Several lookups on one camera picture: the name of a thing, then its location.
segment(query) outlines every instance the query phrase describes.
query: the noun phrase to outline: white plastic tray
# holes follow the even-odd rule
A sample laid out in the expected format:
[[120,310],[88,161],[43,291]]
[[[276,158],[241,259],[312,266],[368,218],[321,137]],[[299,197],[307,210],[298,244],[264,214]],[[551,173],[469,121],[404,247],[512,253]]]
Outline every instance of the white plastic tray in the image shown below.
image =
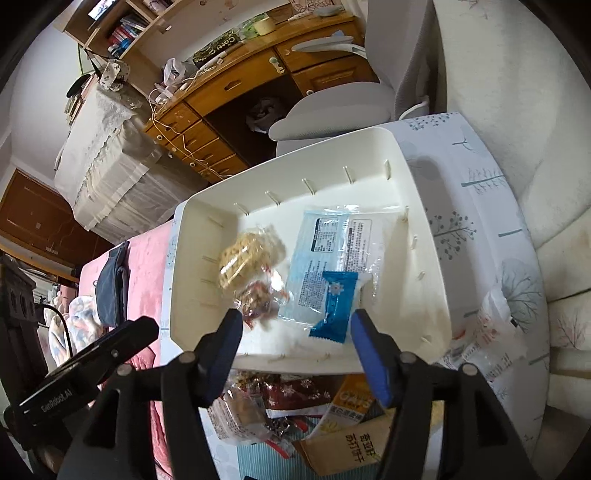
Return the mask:
[[[303,212],[354,204],[401,212],[384,256],[378,297],[369,310],[379,331],[427,362],[450,338],[450,318],[433,237],[413,177],[391,132],[372,127],[275,158],[214,185],[179,207],[172,260],[170,336],[192,350],[230,306],[217,286],[220,253],[238,232],[274,225],[287,278]],[[310,338],[300,325],[270,320],[243,333],[235,368],[269,372],[361,372],[353,344]]]

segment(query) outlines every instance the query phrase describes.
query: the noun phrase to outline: screw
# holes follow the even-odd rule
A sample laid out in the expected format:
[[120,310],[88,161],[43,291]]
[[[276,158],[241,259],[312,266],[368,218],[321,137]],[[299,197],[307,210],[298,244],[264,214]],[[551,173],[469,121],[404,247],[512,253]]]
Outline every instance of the screw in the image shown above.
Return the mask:
[[470,377],[474,377],[478,373],[478,369],[472,364],[465,364],[462,366],[462,371]]
[[195,360],[195,354],[193,352],[183,352],[178,356],[178,361],[182,364],[189,364]]
[[400,354],[400,361],[403,364],[413,364],[417,361],[417,356],[412,352],[402,352]]
[[128,364],[123,364],[117,367],[117,374],[121,377],[126,377],[133,371],[134,367]]

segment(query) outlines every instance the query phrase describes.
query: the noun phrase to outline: wooden cabinet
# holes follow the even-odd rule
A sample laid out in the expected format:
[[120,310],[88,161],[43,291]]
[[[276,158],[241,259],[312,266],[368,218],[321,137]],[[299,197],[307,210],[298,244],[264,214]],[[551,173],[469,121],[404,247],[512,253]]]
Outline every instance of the wooden cabinet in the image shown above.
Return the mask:
[[[246,170],[247,168],[248,165],[246,165],[236,154],[211,166],[211,169],[219,173],[221,177],[230,177]],[[215,173],[212,173],[209,170],[201,171],[200,173],[202,177],[210,183],[217,183],[223,180],[223,178],[218,177]]]
[[180,156],[187,152],[195,152],[208,142],[215,140],[217,135],[202,120],[189,127],[173,140],[173,145],[180,152]]
[[0,235],[69,267],[84,265],[113,247],[84,230],[59,194],[19,170],[0,204]]
[[179,102],[159,119],[157,126],[151,125],[146,133],[166,147],[168,142],[177,138],[179,133],[184,132],[197,121],[199,116],[184,102]]
[[285,66],[290,72],[297,72],[298,70],[311,67],[312,65],[318,65],[329,60],[338,59],[351,55],[345,51],[315,51],[313,53],[306,53],[302,51],[291,51],[291,48],[298,43],[302,43],[308,40],[314,40],[316,38],[330,37],[335,32],[341,31],[344,35],[348,35],[354,38],[353,43],[356,45],[363,46],[363,38],[359,34],[355,23],[349,22],[342,25],[335,25],[334,27],[321,28],[314,30],[305,35],[292,38],[288,41],[280,43],[275,48],[277,53],[281,57],[281,60],[285,63]]
[[280,77],[285,70],[280,73],[269,62],[273,58],[281,63],[272,48],[253,55],[207,82],[187,97],[187,103],[205,116],[243,93]]
[[222,139],[217,138],[193,152],[191,156],[183,157],[183,161],[196,171],[201,171],[204,165],[209,167],[232,154],[234,152],[230,147]]
[[350,82],[376,82],[367,60],[353,55],[321,63],[294,73],[293,78],[304,95]]

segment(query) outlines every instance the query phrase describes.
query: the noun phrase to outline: transparent plastic bag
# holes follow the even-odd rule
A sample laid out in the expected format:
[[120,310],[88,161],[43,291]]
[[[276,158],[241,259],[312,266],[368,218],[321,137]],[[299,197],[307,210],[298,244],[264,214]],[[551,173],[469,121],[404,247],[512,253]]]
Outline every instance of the transparent plastic bag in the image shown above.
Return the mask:
[[287,277],[293,300],[280,308],[279,317],[306,327],[324,320],[326,271],[371,274],[372,285],[363,289],[361,306],[372,301],[380,287],[385,251],[401,215],[398,207],[364,212],[357,205],[305,212]]
[[453,370],[464,363],[474,364],[492,384],[526,354],[523,330],[512,319],[501,286],[496,284],[482,300],[478,315],[452,340],[439,363]]
[[238,387],[226,388],[207,409],[220,440],[232,445],[250,445],[271,440],[274,436],[266,426],[265,411]]
[[242,232],[220,256],[219,284],[224,290],[245,287],[285,257],[285,246],[273,227]]
[[207,414],[221,441],[232,445],[266,443],[288,459],[296,450],[283,435],[292,424],[285,417],[267,417],[259,386],[252,383],[255,379],[256,375],[230,373],[223,395],[213,401]]
[[254,320],[276,316],[279,307],[290,299],[279,272],[264,270],[263,275],[237,292],[234,299],[234,308],[241,311],[242,320],[250,328],[253,328]]

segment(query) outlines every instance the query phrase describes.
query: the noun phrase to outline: white cable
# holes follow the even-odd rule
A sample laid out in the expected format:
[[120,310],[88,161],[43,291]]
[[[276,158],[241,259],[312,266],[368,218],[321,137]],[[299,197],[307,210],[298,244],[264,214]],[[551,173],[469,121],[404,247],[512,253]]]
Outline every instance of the white cable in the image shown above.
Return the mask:
[[[192,79],[187,79],[187,80],[191,80],[191,85],[193,84],[193,82],[195,81],[195,78],[197,78],[199,72],[197,72],[195,74],[195,76]],[[158,88],[155,88],[154,90],[152,90],[150,92],[150,94],[148,95],[148,103],[150,104],[150,109],[152,110],[152,123],[154,124],[154,126],[156,127],[156,130],[158,130],[158,132],[160,133],[160,135],[162,135],[163,138],[167,138],[166,135],[164,135],[164,133],[162,132],[162,130],[160,130],[160,128],[158,127],[158,124],[162,125],[165,128],[169,128],[171,129],[175,134],[179,135],[181,137],[181,139],[183,140],[183,150],[186,152],[186,155],[188,157],[190,157],[193,161],[199,163],[199,165],[201,165],[202,167],[204,167],[203,171],[210,171],[212,172],[216,177],[220,178],[221,180],[224,179],[228,179],[229,177],[231,177],[232,175],[221,175],[219,174],[217,171],[215,171],[214,169],[212,169],[209,165],[207,165],[207,163],[205,163],[203,160],[199,160],[198,158],[195,158],[193,156],[193,153],[189,151],[189,149],[187,148],[187,144],[185,143],[185,136],[182,133],[177,132],[174,128],[172,128],[169,125],[166,125],[164,123],[162,123],[159,120],[156,120],[156,109],[154,107],[154,105],[157,105],[156,102],[153,102],[151,100],[152,94],[154,92],[157,92]]]

